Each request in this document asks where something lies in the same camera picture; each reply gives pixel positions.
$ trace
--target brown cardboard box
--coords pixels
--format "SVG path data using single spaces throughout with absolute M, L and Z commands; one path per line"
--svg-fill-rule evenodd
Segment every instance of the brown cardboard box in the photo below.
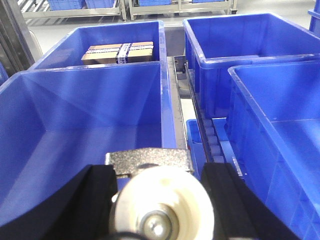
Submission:
M 152 41 L 91 46 L 82 57 L 83 64 L 125 64 L 152 61 Z

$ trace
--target metal bracket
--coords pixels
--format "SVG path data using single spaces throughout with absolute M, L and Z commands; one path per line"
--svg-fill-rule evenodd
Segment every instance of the metal bracket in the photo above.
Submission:
M 127 151 L 109 152 L 105 164 L 113 165 L 118 178 L 130 177 L 151 166 L 174 166 L 193 173 L 190 151 L 173 148 L 140 148 Z

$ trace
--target gray floor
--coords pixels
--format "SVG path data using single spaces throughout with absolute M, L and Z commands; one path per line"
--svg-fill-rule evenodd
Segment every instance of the gray floor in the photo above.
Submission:
M 311 17 L 308 10 L 315 6 L 314 0 L 238 0 L 238 14 L 272 12 L 285 17 L 305 28 L 309 28 Z M 148 20 L 163 20 L 166 25 L 182 24 L 184 18 L 196 16 L 211 16 L 212 13 L 184 13 L 180 16 L 165 17 L 159 15 L 138 16 L 137 22 Z M 34 32 L 43 53 L 47 52 L 55 43 L 76 27 L 93 26 L 109 23 L 122 23 L 117 17 L 78 17 L 78 18 L 52 18 L 30 19 L 27 25 Z

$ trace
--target metal shelf rack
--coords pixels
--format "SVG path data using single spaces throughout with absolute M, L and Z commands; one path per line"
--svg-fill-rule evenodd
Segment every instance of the metal shelf rack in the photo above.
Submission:
M 130 18 L 149 14 L 179 14 L 225 11 L 226 14 L 237 13 L 238 0 L 192 3 L 192 0 L 173 0 L 169 5 L 139 6 L 136 0 L 129 0 Z
M 18 0 L 18 5 L 25 19 L 39 18 L 74 18 L 92 16 L 122 16 L 127 20 L 125 0 L 116 0 L 110 8 L 83 8 L 73 10 L 50 10 L 47 0 Z

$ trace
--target storage bin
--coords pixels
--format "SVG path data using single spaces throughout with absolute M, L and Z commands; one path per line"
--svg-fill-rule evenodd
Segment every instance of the storage bin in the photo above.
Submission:
M 169 4 L 171 4 L 171 0 L 139 0 L 140 7 Z
M 76 28 L 33 64 L 30 70 L 83 66 L 81 58 L 92 45 L 150 41 L 153 42 L 153 60 L 162 61 L 163 67 L 167 67 L 164 23 L 149 21 Z
M 320 14 L 309 10 L 308 13 L 311 15 L 310 27 L 309 30 L 314 32 L 318 37 L 320 36 Z
M 48 0 L 52 11 L 82 9 L 85 0 Z
M 174 148 L 158 62 L 25 71 L 0 87 L 0 226 L 105 154 Z
M 0 63 L 0 86 L 8 79 L 8 74 L 4 66 Z
M 303 61 L 320 53 L 320 39 L 271 13 L 185 19 L 192 84 L 207 118 L 227 117 L 235 65 Z
M 115 0 L 85 0 L 88 9 L 113 8 Z
M 320 13 L 320 2 L 319 0 L 315 0 L 315 5 L 313 9 L 316 13 Z
M 238 66 L 227 135 L 249 187 L 301 239 L 320 239 L 320 61 Z
M 186 121 L 186 133 L 194 168 L 194 176 L 200 181 L 201 173 L 207 160 L 196 119 Z
M 192 0 L 194 4 L 197 3 L 213 3 L 213 2 L 224 2 L 225 0 Z

